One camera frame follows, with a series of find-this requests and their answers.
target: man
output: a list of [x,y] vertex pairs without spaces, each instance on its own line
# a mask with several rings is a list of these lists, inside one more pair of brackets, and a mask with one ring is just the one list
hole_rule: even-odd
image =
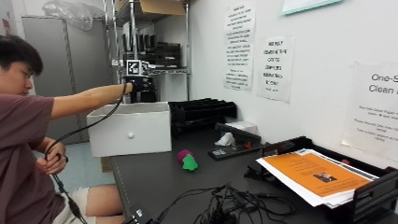
[[[46,137],[52,119],[111,104],[124,91],[124,85],[112,85],[63,97],[28,96],[30,78],[42,71],[43,61],[30,43],[18,36],[0,36],[0,224],[83,223],[50,177],[67,166],[64,145],[54,147],[47,160],[36,160],[32,150],[46,153],[55,141]],[[132,90],[128,83],[124,94]],[[115,185],[79,189],[70,196],[87,223],[124,222]]]

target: man's hand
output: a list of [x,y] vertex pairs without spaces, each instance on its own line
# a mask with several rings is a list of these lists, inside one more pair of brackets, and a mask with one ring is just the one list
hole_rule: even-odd
[[[44,144],[47,146],[51,145],[52,139],[48,140],[48,144]],[[66,169],[67,166],[67,157],[66,157],[66,146],[62,143],[58,143],[51,152],[48,153],[48,160],[44,158],[38,159],[38,167],[47,175],[58,175],[62,173],[62,171]]]

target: paper stack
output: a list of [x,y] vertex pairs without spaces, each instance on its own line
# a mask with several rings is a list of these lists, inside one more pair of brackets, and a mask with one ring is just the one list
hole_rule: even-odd
[[352,200],[355,190],[379,177],[312,149],[265,157],[257,162],[312,206],[335,208]]

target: orange paper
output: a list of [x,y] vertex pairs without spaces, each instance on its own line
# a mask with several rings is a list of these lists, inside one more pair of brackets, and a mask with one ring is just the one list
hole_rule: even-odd
[[371,181],[317,155],[296,153],[264,160],[297,184],[321,197],[357,189]]

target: black table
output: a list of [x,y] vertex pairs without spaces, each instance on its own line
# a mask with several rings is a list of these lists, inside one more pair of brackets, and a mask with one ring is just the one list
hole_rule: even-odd
[[[252,193],[272,193],[289,198],[297,212],[283,220],[291,224],[301,223],[333,223],[327,214],[329,208],[313,208],[301,197],[285,186],[273,185],[265,181],[245,178],[248,164],[257,158],[259,153],[247,154],[225,161],[215,161],[208,156],[215,142],[220,136],[215,130],[202,130],[183,133],[174,139],[172,152],[116,156],[111,158],[116,184],[124,203],[124,215],[131,216],[130,207],[140,202],[148,209],[152,218],[171,205],[176,198],[190,189],[206,189],[220,187],[232,181],[232,187],[239,190],[249,190]],[[184,170],[178,160],[178,154],[188,149],[195,153],[199,169],[194,172]],[[207,209],[212,195],[206,193],[182,199],[172,207],[163,223],[190,224]],[[287,211],[287,207],[269,204],[279,212]],[[252,214],[255,223],[259,224],[260,216]],[[264,223],[271,221],[263,214]],[[249,216],[243,215],[240,223],[252,223]],[[384,218],[379,224],[397,224],[398,215],[393,214]]]

